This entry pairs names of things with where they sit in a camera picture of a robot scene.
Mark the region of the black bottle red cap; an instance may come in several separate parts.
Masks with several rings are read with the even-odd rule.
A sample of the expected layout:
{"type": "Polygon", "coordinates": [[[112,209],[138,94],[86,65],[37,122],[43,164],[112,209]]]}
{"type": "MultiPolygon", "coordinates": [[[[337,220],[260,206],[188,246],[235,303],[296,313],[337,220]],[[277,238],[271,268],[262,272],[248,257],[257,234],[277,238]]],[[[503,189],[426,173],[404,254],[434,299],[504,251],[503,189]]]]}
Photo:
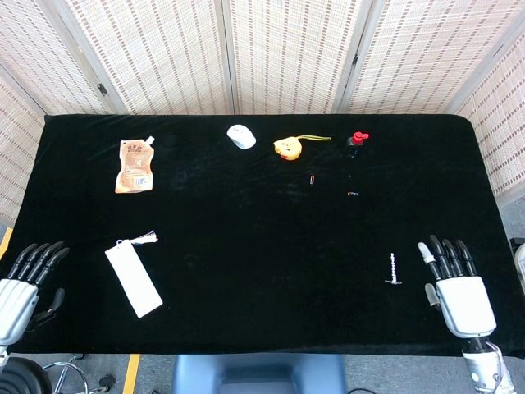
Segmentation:
{"type": "Polygon", "coordinates": [[[346,140],[346,146],[347,146],[347,156],[349,158],[355,158],[358,155],[358,152],[360,151],[361,147],[363,146],[363,143],[369,138],[368,133],[364,133],[361,131],[354,132],[347,140],[346,140]]]}

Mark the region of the blue robot body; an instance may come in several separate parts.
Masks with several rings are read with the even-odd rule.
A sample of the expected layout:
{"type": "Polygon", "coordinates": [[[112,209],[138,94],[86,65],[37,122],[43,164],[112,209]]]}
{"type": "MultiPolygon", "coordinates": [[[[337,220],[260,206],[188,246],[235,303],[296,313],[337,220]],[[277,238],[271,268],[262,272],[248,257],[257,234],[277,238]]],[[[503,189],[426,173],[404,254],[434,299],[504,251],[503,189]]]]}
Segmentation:
{"type": "Polygon", "coordinates": [[[341,355],[179,355],[171,394],[347,394],[341,355]]]}

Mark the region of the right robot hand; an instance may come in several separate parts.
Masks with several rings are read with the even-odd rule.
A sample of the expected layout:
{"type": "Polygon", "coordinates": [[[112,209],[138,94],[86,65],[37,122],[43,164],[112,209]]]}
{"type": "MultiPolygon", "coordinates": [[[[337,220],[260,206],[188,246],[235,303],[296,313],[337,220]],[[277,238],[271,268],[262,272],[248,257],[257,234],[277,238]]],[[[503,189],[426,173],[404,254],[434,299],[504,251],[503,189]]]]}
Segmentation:
{"type": "Polygon", "coordinates": [[[446,327],[456,337],[490,336],[497,328],[495,315],[482,277],[462,240],[451,242],[429,237],[417,243],[432,283],[424,286],[429,305],[441,312],[446,327]]]}

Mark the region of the pale blue round lid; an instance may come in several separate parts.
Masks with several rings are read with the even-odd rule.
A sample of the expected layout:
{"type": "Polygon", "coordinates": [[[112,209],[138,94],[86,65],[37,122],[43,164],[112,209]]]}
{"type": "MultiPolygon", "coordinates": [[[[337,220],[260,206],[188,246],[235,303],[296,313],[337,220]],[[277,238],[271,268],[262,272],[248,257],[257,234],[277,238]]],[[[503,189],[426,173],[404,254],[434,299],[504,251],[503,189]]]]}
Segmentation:
{"type": "Polygon", "coordinates": [[[240,124],[230,126],[226,135],[240,149],[251,149],[257,142],[252,131],[240,124]]]}

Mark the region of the chrome stool black seat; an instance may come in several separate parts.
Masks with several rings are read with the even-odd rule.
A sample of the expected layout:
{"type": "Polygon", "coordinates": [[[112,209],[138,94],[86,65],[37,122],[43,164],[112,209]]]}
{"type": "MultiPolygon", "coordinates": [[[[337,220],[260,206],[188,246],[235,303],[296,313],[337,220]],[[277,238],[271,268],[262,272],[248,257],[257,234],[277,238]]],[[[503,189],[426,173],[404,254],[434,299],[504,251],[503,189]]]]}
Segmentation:
{"type": "Polygon", "coordinates": [[[0,394],[108,394],[114,388],[116,378],[106,374],[96,387],[91,387],[84,370],[75,364],[84,357],[73,355],[69,361],[44,366],[27,358],[11,357],[0,373],[0,394]],[[79,392],[62,390],[70,371],[75,371],[81,380],[79,392]]]}

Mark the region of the yellow tape measure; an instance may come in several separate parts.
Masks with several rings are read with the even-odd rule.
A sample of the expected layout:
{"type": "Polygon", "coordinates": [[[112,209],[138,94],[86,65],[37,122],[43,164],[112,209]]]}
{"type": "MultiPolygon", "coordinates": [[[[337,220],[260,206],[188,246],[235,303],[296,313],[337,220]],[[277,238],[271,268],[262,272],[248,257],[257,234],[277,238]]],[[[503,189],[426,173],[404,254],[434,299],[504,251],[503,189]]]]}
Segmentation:
{"type": "Polygon", "coordinates": [[[301,144],[302,140],[328,142],[328,141],[331,141],[332,138],[328,136],[320,136],[320,135],[290,136],[290,137],[286,137],[281,140],[274,141],[273,142],[274,151],[284,160],[294,161],[301,155],[303,151],[303,146],[301,144]]]}

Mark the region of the white round appliance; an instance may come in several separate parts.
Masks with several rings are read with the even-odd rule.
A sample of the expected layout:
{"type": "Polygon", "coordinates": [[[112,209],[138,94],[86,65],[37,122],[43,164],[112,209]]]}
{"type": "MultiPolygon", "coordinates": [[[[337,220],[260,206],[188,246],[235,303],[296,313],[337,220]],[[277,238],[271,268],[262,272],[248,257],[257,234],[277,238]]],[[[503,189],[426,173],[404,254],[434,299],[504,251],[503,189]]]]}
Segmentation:
{"type": "Polygon", "coordinates": [[[523,293],[525,294],[525,243],[521,244],[514,251],[514,265],[520,281],[523,293]]]}

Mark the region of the woven bamboo screen panel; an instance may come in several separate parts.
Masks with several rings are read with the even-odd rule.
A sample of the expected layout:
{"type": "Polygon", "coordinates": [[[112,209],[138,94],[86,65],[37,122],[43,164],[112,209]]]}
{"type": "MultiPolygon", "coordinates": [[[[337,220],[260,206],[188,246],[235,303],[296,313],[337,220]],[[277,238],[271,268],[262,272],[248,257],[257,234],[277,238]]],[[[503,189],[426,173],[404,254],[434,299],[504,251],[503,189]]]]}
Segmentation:
{"type": "Polygon", "coordinates": [[[334,112],[374,4],[221,0],[235,112],[334,112]]]}
{"type": "Polygon", "coordinates": [[[525,0],[385,0],[345,112],[443,113],[525,0]]]}
{"type": "Polygon", "coordinates": [[[0,0],[0,66],[49,115],[109,113],[36,0],[0,0]]]}
{"type": "Polygon", "coordinates": [[[131,114],[232,112],[216,0],[66,0],[131,114]]]}
{"type": "Polygon", "coordinates": [[[501,208],[525,198],[525,0],[447,112],[469,120],[501,208]]]}
{"type": "Polygon", "coordinates": [[[44,112],[0,75],[0,223],[13,227],[21,210],[44,126],[44,112]]]}

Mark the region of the black velvet tablecloth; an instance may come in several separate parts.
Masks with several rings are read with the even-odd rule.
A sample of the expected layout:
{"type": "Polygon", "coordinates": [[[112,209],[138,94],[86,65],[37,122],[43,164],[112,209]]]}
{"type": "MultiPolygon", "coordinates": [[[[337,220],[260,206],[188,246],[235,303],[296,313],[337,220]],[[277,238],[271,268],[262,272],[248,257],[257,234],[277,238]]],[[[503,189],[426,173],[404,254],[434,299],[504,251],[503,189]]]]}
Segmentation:
{"type": "Polygon", "coordinates": [[[457,355],[424,291],[417,243],[429,235],[466,244],[493,342],[525,354],[525,297],[463,117],[48,116],[0,277],[28,245],[70,248],[39,307],[57,288],[64,303],[18,353],[457,355]],[[236,124],[252,131],[251,149],[226,135],[236,124]],[[369,138],[349,158],[356,131],[369,138]],[[294,161],[275,153],[274,141],[298,135],[332,140],[302,140],[294,161]],[[120,142],[149,136],[153,189],[116,194],[120,142]],[[104,252],[150,231],[158,241],[135,251],[163,304],[137,318],[104,252]],[[391,252],[397,286],[384,282],[391,252]]]}

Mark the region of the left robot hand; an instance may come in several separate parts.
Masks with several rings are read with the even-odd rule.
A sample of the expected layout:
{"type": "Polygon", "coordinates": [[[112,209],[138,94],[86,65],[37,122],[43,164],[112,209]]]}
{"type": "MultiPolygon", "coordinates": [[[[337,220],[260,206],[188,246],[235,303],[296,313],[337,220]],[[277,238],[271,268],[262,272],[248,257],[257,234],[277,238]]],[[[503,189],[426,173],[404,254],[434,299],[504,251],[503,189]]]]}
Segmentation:
{"type": "Polygon", "coordinates": [[[0,279],[0,348],[16,344],[26,331],[57,314],[65,299],[62,288],[56,290],[44,311],[34,311],[43,285],[69,251],[62,241],[31,244],[19,253],[7,276],[0,279]]]}

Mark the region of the beige spouted pouch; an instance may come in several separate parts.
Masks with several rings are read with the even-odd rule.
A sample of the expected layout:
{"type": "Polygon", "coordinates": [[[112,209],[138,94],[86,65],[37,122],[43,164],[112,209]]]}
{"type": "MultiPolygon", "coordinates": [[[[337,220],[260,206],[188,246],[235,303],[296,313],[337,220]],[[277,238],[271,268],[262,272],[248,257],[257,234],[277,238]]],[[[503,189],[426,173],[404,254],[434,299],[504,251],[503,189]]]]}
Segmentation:
{"type": "Polygon", "coordinates": [[[130,194],[153,189],[151,162],[154,156],[153,142],[146,140],[122,140],[120,142],[120,171],[116,177],[115,193],[130,194]]]}

